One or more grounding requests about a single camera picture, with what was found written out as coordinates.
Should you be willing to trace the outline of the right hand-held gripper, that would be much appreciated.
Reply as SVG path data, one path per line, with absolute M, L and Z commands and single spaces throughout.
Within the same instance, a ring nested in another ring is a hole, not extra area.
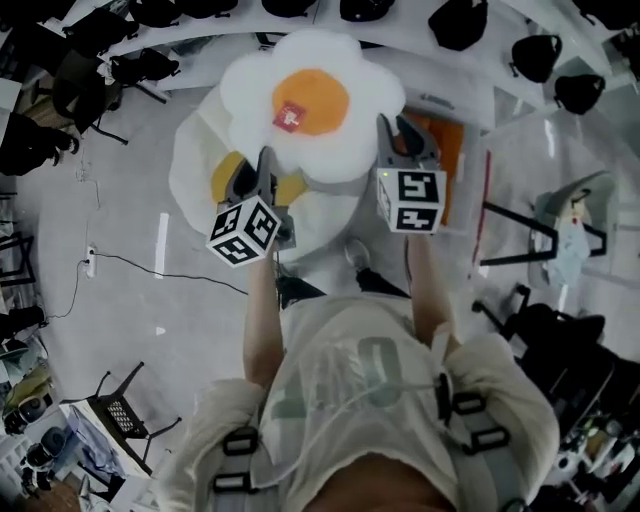
M 376 120 L 377 203 L 390 231 L 433 234 L 446 206 L 447 173 L 431 133 L 398 115 Z

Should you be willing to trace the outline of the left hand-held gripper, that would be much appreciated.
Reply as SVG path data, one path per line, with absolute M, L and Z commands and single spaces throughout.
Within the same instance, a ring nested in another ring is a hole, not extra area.
M 232 268 L 265 259 L 269 252 L 296 246 L 289 207 L 277 199 L 280 174 L 275 151 L 265 146 L 253 165 L 242 157 L 223 163 L 226 177 L 206 247 Z

